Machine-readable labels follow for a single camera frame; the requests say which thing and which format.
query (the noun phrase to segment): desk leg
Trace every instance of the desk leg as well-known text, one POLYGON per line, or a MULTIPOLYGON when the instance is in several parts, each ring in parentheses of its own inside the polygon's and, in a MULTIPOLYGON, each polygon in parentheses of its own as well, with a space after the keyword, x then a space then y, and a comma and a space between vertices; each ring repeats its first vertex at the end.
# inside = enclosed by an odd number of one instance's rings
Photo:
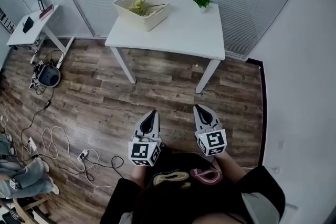
POLYGON ((209 79, 211 78, 212 74, 215 72, 216 68, 218 67, 220 60, 211 60, 208 67, 206 68, 200 82, 196 87, 196 93, 201 93, 204 89, 205 85, 208 83, 209 79))
POLYGON ((34 55, 33 55, 32 59, 30 60, 30 63, 32 65, 35 64, 35 60, 37 58, 37 55, 38 55, 38 53, 39 53, 39 51, 40 51, 40 49, 42 47, 42 44, 43 44, 43 41, 45 40, 45 38, 46 38, 46 36, 42 35, 41 38, 40 38, 40 40, 38 41, 38 46, 36 46, 35 44, 32 44, 30 46, 33 49, 33 51, 34 51, 34 55))
POLYGON ((45 25, 43 27, 43 32, 51 39, 51 41, 57 46, 57 48, 59 48, 60 51, 63 52, 56 66, 59 69, 75 37, 71 37, 67 46, 64 47, 61 41, 59 41, 58 38, 54 35, 54 33, 51 32, 48 26, 45 25))
POLYGON ((114 53, 114 56, 116 57, 118 63, 120 64, 122 70, 124 70, 126 76, 130 80, 132 84, 136 84, 136 77, 131 70, 130 66, 127 63, 126 57, 124 53, 122 52, 121 48, 111 47, 111 50, 114 53))

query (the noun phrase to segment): white pot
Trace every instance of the white pot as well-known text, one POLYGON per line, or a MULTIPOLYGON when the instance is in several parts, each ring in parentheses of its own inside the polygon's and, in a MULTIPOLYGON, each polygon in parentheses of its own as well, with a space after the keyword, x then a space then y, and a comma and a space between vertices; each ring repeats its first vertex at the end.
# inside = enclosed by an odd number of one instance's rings
POLYGON ((199 8, 200 13, 204 13, 207 9, 207 7, 198 7, 198 8, 199 8))

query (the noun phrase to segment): black object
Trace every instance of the black object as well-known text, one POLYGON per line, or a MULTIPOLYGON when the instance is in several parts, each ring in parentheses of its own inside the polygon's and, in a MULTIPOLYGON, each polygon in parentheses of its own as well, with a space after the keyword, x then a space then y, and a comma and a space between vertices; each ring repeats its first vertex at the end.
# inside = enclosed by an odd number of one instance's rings
POLYGON ((38 75, 38 82, 45 87, 55 87, 60 81, 61 74, 59 70, 52 65, 42 67, 38 75))
POLYGON ((10 212, 2 215, 2 218, 4 219, 4 221, 7 223, 7 224, 21 224, 20 221, 18 221, 17 219, 14 219, 13 216, 11 215, 10 212))
POLYGON ((261 137, 261 147, 260 147, 260 155, 258 166, 263 165, 264 161, 264 153, 266 146, 266 130, 267 130, 267 95, 266 95, 266 81, 265 81, 265 71, 264 71, 264 63, 262 61, 258 61, 255 59, 248 58, 246 60, 247 63, 251 63, 252 65, 257 65, 260 67, 260 76, 261 76, 261 89, 262 89, 262 107, 263 107, 263 117, 262 117, 262 137, 261 137))
POLYGON ((34 25, 34 21, 28 16, 25 24, 23 25, 23 33, 27 33, 34 25))
POLYGON ((4 69, 1 67, 0 68, 0 82, 1 82, 1 79, 2 79, 3 73, 4 73, 4 69))
POLYGON ((38 6, 40 7, 40 10, 41 10, 42 12, 44 12, 45 9, 44 9, 44 5, 43 5, 42 0, 38 0, 37 3, 38 3, 38 6))
POLYGON ((153 130, 155 113, 156 110, 153 110, 152 113, 141 123, 140 130, 143 134, 149 134, 153 130))
POLYGON ((203 124, 209 124, 211 126, 211 123, 213 120, 212 115, 209 112, 207 112, 205 109, 202 109, 198 104, 196 104, 195 107, 200 116, 199 118, 201 119, 201 122, 203 124))

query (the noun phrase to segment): black and white marker cube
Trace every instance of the black and white marker cube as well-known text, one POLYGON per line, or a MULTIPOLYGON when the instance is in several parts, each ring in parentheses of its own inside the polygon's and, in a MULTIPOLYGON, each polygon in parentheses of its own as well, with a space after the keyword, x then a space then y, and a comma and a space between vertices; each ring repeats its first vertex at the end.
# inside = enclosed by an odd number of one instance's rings
POLYGON ((157 142, 129 142, 128 158, 139 166, 154 166, 161 150, 157 142))
POLYGON ((205 156, 221 153, 227 146, 225 130, 217 130, 208 133, 195 134, 197 143, 205 156))

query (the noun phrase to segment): small white desk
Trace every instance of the small white desk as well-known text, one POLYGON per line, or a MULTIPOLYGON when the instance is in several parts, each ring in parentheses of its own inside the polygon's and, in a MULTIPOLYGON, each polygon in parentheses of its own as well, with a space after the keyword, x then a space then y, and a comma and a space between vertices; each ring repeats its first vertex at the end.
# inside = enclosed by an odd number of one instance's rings
POLYGON ((192 0, 169 2, 171 12, 168 18, 149 32, 138 30, 118 17, 105 46, 111 47, 131 83, 136 83, 136 78, 121 48, 161 50, 208 58, 211 61, 196 87, 196 93, 200 93, 221 60, 225 59, 218 5, 210 3, 206 12, 201 14, 192 0))
MULTIPOLYGON (((55 5, 54 6, 54 11, 52 13, 50 13, 44 20, 40 20, 39 19, 39 15, 41 13, 41 11, 38 12, 34 12, 31 13, 29 15, 24 16, 21 21, 18 23, 18 25, 16 26, 14 32, 12 33, 12 35, 10 36, 7 45, 8 46, 15 46, 15 45, 32 45, 34 44, 34 42, 37 40, 39 34, 41 32, 44 32, 50 39, 51 41, 60 49, 60 51, 63 52, 61 58, 59 59, 59 62, 57 64, 57 68, 60 68, 63 59, 65 57, 65 55, 67 54, 73 40, 75 37, 72 37, 67 46, 64 47, 63 44, 58 40, 58 38, 54 35, 53 32, 51 32, 51 30, 49 29, 49 27, 47 26, 47 22, 49 21, 49 19, 52 17, 52 15, 55 13, 55 11, 57 10, 57 8, 59 7, 59 5, 55 5), (23 33, 23 24, 26 22, 28 16, 31 17, 31 19, 34 21, 34 25, 32 26, 32 28, 27 32, 27 33, 23 33)), ((42 45, 42 42, 40 42, 39 46, 35 49, 36 51, 38 51, 42 45)))

